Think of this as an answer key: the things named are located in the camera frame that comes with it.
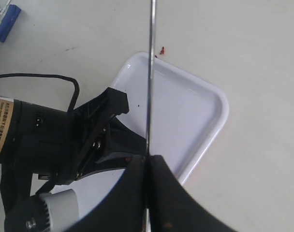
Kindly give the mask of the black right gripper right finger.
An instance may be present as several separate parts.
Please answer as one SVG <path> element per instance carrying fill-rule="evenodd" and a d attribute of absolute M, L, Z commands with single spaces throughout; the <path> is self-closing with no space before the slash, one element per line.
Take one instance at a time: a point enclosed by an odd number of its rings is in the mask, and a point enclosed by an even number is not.
<path fill-rule="evenodd" d="M 147 162 L 147 205 L 152 232 L 233 232 L 181 186 L 163 156 Z"/>

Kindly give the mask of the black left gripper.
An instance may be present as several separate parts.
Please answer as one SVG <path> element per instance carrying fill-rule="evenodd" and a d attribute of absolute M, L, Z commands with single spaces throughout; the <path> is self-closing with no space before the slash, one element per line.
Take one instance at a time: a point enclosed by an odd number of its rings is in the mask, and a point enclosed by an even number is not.
<path fill-rule="evenodd" d="M 33 174 L 58 174 L 56 185 L 124 169 L 133 155 L 144 155 L 146 139 L 115 116 L 129 112 L 125 92 L 108 87 L 69 112 L 15 101 L 14 164 Z"/>

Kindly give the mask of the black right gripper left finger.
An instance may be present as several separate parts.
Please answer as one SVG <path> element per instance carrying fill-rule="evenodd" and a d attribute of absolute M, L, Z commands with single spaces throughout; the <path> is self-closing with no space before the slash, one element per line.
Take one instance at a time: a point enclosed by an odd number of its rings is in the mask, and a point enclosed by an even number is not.
<path fill-rule="evenodd" d="M 108 195 L 68 232 L 140 232 L 145 210 L 145 158 L 133 156 Z"/>

